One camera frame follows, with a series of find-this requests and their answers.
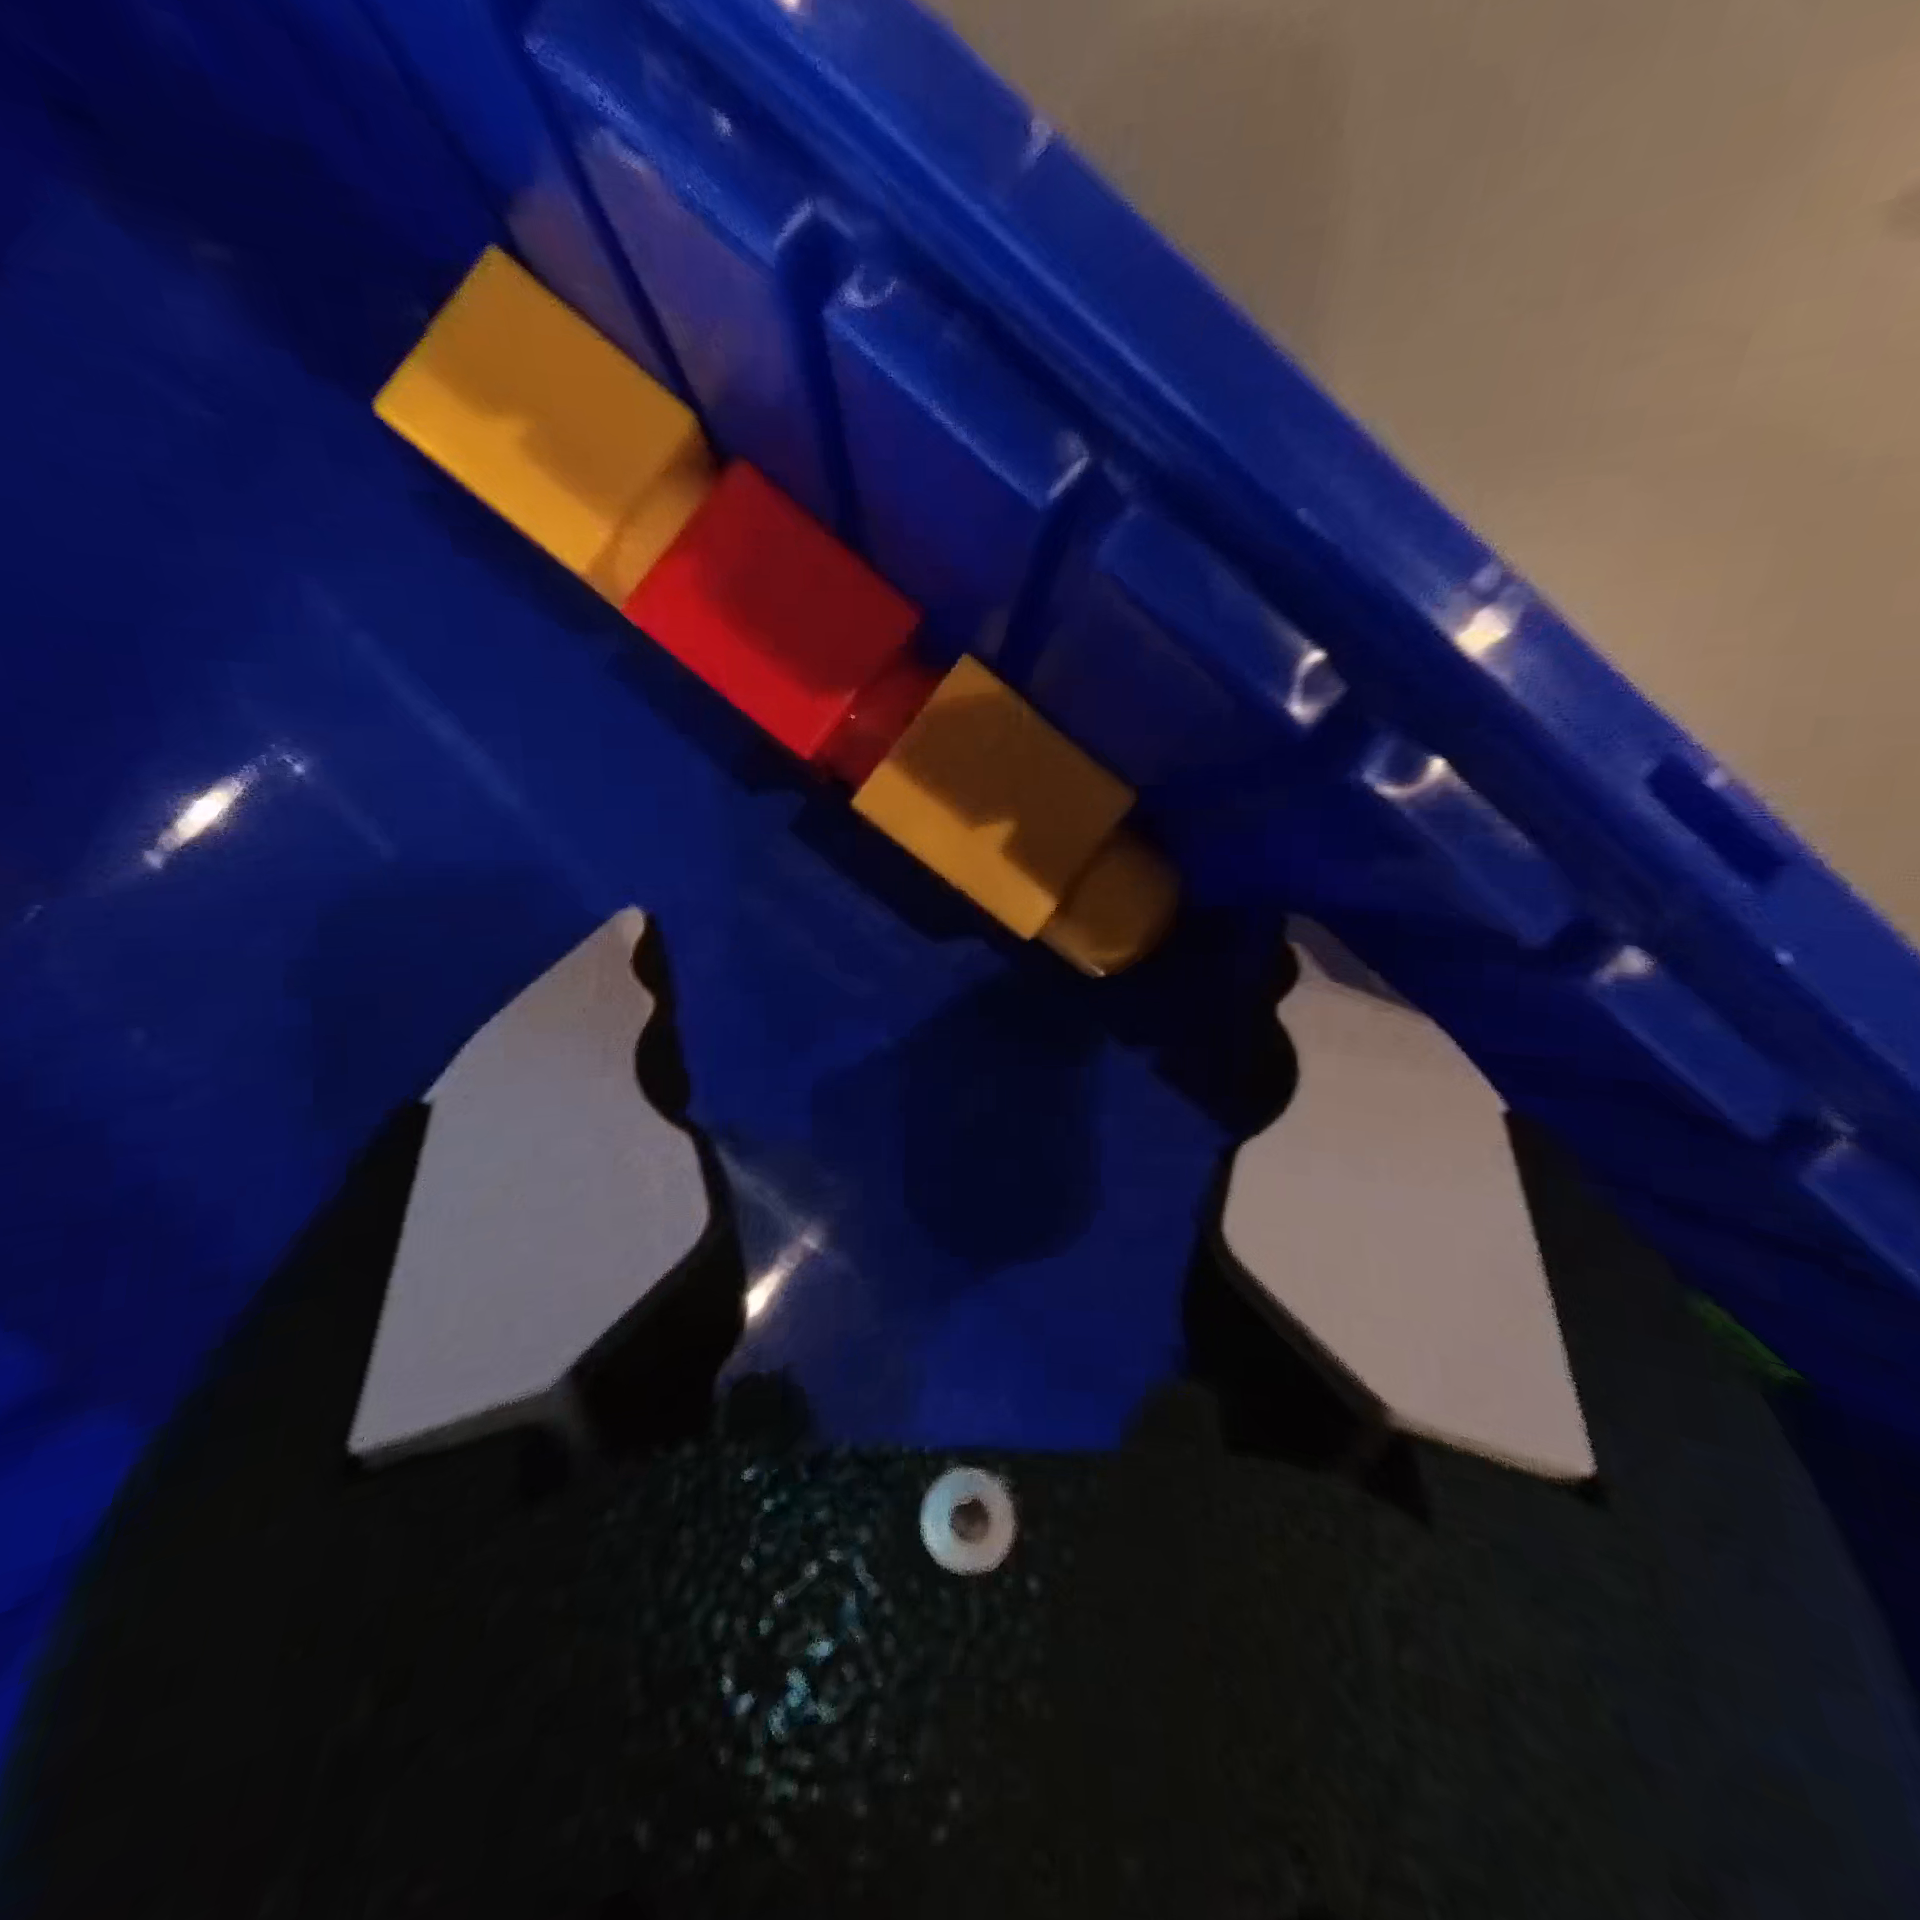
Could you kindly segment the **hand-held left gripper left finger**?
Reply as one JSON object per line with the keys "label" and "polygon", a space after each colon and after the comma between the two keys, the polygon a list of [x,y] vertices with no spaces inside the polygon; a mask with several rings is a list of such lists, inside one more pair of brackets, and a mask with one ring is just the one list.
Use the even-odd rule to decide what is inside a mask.
{"label": "hand-held left gripper left finger", "polygon": [[606,1454],[706,1433],[743,1258],[689,1116],[659,926],[619,907],[457,1050],[422,1108],[353,1459],[519,1428]]}

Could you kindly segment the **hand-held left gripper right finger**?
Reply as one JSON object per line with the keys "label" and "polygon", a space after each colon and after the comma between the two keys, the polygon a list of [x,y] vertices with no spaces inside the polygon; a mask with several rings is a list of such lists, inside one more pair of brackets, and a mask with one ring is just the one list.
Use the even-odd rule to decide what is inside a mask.
{"label": "hand-held left gripper right finger", "polygon": [[1364,1447],[1595,1486],[1500,1093],[1331,927],[1289,924],[1287,959],[1275,1022],[1293,1081],[1222,1175],[1230,1282]]}

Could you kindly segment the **red one-stud block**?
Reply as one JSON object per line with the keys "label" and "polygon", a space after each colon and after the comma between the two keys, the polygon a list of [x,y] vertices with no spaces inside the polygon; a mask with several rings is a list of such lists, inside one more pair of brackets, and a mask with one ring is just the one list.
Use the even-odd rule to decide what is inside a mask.
{"label": "red one-stud block", "polygon": [[862,786],[937,677],[924,613],[758,469],[729,462],[625,617],[778,745]]}

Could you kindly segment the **blue plastic bin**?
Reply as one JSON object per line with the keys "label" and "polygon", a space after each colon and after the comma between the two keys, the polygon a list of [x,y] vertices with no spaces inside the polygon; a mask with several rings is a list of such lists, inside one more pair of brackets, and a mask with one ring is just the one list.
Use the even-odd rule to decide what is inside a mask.
{"label": "blue plastic bin", "polygon": [[[1017,958],[380,425],[503,241],[1141,786]],[[666,924],[766,1370],[1090,1450],[1327,924],[1915,1454],[1915,951],[915,5],[5,5],[5,1740],[111,1499],[479,1017]]]}

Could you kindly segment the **green toy block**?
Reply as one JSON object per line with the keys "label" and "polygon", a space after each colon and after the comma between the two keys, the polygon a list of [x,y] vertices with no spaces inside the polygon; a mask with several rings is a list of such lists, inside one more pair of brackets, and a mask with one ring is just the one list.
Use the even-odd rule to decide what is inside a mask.
{"label": "green toy block", "polygon": [[1799,1393],[1803,1377],[1702,1291],[1684,1290],[1684,1308],[1714,1351],[1763,1393]]}

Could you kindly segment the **yellow one-stud block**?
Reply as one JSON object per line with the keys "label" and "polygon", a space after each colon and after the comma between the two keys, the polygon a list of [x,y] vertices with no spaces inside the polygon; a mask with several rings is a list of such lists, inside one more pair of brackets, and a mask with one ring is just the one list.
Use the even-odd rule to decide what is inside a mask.
{"label": "yellow one-stud block", "polygon": [[476,259],[373,409],[615,607],[718,477],[686,403],[498,246]]}
{"label": "yellow one-stud block", "polygon": [[1166,941],[1182,884],[1133,828],[1135,791],[988,666],[967,657],[883,714],[902,722],[851,786],[858,818],[1084,975]]}

